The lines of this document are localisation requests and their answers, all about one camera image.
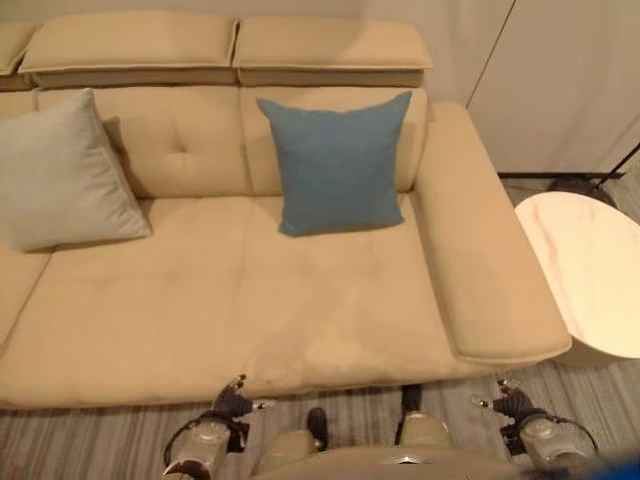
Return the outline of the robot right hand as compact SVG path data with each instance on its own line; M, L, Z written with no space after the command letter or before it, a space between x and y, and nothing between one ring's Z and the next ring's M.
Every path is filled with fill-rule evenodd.
M507 377L495 379L501 396L495 399L471 395L469 402L481 409L490 409L511 420L517 425L523 425L529 418L545 415L545 411L534 406L531 398L520 388L517 380Z

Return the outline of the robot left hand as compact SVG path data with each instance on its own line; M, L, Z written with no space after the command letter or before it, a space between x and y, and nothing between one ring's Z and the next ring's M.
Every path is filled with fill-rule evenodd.
M245 397L241 389L246 380L246 374L234 377L217 395L213 402L213 410L228 418L239 419L255 411L270 409L275 405L273 399L252 400Z

